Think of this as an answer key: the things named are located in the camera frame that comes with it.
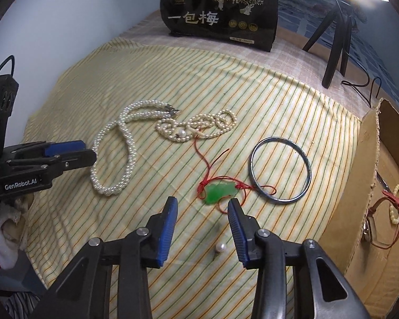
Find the single white pearl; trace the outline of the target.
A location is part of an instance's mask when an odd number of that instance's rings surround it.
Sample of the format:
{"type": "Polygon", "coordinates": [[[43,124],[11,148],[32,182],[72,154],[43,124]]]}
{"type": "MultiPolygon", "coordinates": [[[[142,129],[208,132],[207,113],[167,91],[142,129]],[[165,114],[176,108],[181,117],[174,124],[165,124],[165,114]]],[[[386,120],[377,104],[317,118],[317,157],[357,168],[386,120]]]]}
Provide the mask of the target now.
{"type": "Polygon", "coordinates": [[[226,244],[224,244],[224,243],[217,243],[215,245],[215,252],[217,254],[222,254],[223,252],[226,251],[226,249],[227,249],[227,247],[226,247],[226,244]]]}

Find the red strap wristwatch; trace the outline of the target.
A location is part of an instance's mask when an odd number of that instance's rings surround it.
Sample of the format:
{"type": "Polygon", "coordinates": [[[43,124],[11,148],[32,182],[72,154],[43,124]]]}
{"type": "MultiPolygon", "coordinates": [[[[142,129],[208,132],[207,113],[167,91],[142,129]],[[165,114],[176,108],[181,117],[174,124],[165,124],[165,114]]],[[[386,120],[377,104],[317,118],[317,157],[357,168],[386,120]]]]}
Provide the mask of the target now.
{"type": "Polygon", "coordinates": [[[378,249],[388,250],[399,240],[399,184],[394,189],[376,173],[381,196],[368,208],[362,238],[378,249]]]}

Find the cream pearl necklace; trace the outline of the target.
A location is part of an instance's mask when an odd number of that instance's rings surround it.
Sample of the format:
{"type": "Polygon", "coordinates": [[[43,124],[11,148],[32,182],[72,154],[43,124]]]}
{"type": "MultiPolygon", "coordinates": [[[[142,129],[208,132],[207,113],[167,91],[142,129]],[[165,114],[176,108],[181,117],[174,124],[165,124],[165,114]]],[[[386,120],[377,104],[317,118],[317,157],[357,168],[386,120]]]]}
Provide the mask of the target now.
{"type": "Polygon", "coordinates": [[[230,110],[216,114],[199,114],[185,122],[178,122],[172,116],[158,120],[156,131],[171,142],[188,142],[194,139],[212,139],[230,132],[237,125],[237,117],[230,110]]]}

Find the plush toy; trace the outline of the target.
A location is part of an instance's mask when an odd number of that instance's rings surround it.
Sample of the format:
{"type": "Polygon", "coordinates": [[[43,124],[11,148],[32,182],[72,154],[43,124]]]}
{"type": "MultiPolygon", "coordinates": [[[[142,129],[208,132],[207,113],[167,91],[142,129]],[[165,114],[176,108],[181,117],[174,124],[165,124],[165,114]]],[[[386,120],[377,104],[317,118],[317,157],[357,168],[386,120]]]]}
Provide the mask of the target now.
{"type": "Polygon", "coordinates": [[[0,267],[11,269],[18,261],[19,251],[26,249],[28,210],[33,194],[0,202],[0,267]]]}

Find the brown cardboard box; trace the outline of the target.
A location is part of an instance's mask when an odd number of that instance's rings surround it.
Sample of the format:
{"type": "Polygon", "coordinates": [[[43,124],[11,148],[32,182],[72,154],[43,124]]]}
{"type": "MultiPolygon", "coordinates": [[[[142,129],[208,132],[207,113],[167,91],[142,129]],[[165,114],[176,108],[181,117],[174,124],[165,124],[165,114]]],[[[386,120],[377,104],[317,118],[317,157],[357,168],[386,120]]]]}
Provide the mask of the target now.
{"type": "Polygon", "coordinates": [[[399,113],[386,100],[362,119],[341,199],[319,244],[372,318],[399,307],[399,113]]]}

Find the yellow striped bed sheet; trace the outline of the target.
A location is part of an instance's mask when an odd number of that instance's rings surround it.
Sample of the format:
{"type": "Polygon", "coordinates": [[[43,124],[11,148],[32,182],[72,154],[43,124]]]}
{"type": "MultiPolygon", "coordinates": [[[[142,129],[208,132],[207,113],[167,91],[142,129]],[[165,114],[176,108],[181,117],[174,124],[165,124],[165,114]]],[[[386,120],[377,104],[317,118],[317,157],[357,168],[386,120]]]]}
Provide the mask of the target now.
{"type": "Polygon", "coordinates": [[[26,252],[49,286],[88,239],[126,236],[178,199],[168,261],[148,273],[155,318],[248,318],[256,273],[238,261],[222,207],[204,204],[204,177],[248,182],[248,158],[263,138],[297,142],[312,166],[312,183],[296,204],[279,206],[256,192],[243,209],[282,239],[319,238],[341,197],[360,132],[360,120],[333,99],[271,68],[223,53],[116,38],[68,68],[26,125],[27,141],[92,143],[131,103],[157,100],[176,107],[181,121],[230,110],[233,130],[209,140],[175,143],[153,122],[128,125],[137,156],[130,183],[102,196],[86,169],[69,171],[40,192],[28,214],[26,252]],[[222,254],[217,243],[226,244],[222,254]]]}

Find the dark blue bangle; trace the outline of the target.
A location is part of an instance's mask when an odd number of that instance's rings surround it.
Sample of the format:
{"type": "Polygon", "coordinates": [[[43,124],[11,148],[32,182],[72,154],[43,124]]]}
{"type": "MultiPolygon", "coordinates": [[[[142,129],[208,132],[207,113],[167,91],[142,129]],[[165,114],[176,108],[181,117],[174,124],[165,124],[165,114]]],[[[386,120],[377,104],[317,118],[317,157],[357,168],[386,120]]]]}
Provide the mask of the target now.
{"type": "Polygon", "coordinates": [[[261,139],[248,158],[248,178],[258,196],[271,204],[296,204],[306,196],[312,183],[312,166],[306,152],[294,140],[281,136],[261,139]],[[262,170],[273,185],[267,186],[264,177],[256,172],[264,157],[262,170]]]}

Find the black gift bag gold print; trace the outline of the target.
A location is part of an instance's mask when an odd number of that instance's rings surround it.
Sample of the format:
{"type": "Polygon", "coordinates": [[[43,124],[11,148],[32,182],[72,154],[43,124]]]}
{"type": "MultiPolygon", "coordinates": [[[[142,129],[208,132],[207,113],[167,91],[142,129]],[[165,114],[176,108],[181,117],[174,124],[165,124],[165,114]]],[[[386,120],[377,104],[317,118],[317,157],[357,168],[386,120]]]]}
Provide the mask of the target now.
{"type": "Polygon", "coordinates": [[[172,35],[242,43],[269,52],[276,38],[279,0],[160,0],[172,35]]]}

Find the black tripod stand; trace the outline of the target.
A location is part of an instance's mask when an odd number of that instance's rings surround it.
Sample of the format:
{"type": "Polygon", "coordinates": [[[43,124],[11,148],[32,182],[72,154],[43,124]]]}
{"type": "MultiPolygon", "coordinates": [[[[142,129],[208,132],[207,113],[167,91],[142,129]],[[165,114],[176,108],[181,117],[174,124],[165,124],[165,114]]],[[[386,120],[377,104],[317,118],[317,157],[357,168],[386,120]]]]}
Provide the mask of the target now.
{"type": "Polygon", "coordinates": [[[335,0],[334,7],[323,18],[321,24],[304,45],[303,50],[308,52],[331,24],[335,24],[335,31],[329,59],[321,81],[321,85],[326,89],[329,88],[334,78],[339,60],[341,60],[339,71],[342,76],[346,74],[353,24],[353,8],[350,0],[335,0]]]}

